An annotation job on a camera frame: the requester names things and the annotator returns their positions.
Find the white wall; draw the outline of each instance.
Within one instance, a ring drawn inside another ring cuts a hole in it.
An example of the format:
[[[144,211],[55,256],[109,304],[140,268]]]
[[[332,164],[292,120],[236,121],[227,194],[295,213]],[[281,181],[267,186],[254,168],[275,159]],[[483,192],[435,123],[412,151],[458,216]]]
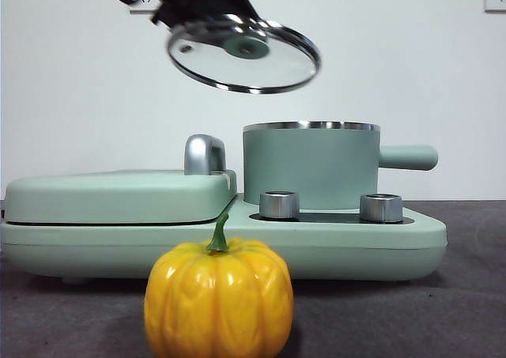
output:
[[[194,133],[223,139],[242,180],[243,126],[325,119],[437,147],[435,170],[382,170],[381,191],[506,198],[506,14],[482,0],[251,1],[319,46],[308,87],[249,96],[193,82],[168,61],[168,33],[116,0],[2,0],[2,193],[28,175],[181,168]]]

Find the pumpkin stem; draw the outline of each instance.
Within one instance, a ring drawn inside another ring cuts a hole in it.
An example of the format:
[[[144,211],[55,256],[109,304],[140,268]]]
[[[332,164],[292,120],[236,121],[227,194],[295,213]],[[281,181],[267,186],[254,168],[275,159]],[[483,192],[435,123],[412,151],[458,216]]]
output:
[[[223,233],[223,226],[225,222],[228,220],[228,213],[224,212],[216,221],[216,228],[214,228],[213,239],[211,243],[207,245],[207,250],[213,251],[228,251],[227,240],[225,238],[225,234]]]

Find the stainless steel rim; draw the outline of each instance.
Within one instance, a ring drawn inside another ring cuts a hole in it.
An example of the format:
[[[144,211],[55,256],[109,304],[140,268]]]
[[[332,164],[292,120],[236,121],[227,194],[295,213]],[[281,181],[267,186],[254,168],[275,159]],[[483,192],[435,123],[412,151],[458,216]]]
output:
[[[350,130],[374,130],[380,131],[378,125],[362,122],[340,121],[289,121],[289,122],[266,122],[255,123],[243,128],[243,132],[266,129],[350,129]]]
[[[237,28],[240,28],[243,31],[247,31],[250,34],[258,35],[258,37],[261,39],[270,37],[292,45],[311,59],[315,67],[315,72],[308,79],[299,81],[292,85],[273,87],[235,85],[223,81],[216,81],[210,77],[196,73],[179,63],[171,53],[171,47],[180,39],[205,40],[206,36],[208,36],[211,32],[230,32],[240,35],[240,32],[237,31]],[[218,89],[225,89],[231,92],[269,94],[292,91],[306,85],[309,81],[311,81],[312,78],[319,72],[322,64],[318,49],[312,41],[310,41],[307,37],[303,36],[299,32],[296,32],[291,28],[286,28],[276,21],[256,21],[251,18],[241,18],[234,14],[224,14],[222,16],[215,17],[206,21],[193,21],[177,25],[171,30],[171,33],[172,36],[168,41],[167,50],[170,59],[178,70],[187,76],[200,81],[203,84],[210,85]]]

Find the silver knob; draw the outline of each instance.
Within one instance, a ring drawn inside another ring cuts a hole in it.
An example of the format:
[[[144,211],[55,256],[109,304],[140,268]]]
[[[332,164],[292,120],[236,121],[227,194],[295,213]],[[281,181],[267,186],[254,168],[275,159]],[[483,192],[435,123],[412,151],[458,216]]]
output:
[[[298,218],[299,195],[296,192],[270,190],[260,194],[260,216],[274,219]]]
[[[396,194],[363,194],[360,217],[372,222],[400,222],[402,198]]]

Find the appliance base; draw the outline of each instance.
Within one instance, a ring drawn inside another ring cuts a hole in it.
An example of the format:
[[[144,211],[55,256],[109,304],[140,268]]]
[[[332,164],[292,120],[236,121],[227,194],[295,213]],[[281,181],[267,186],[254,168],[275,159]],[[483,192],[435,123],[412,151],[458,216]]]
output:
[[[255,220],[259,207],[238,195],[229,206],[227,237],[260,239],[288,263],[293,279],[407,281],[432,273],[446,246],[445,225],[404,209],[408,224]],[[325,211],[331,213],[358,213]],[[147,278],[153,263],[183,242],[213,233],[203,224],[65,226],[2,224],[2,250],[20,269],[79,282],[94,277]]]

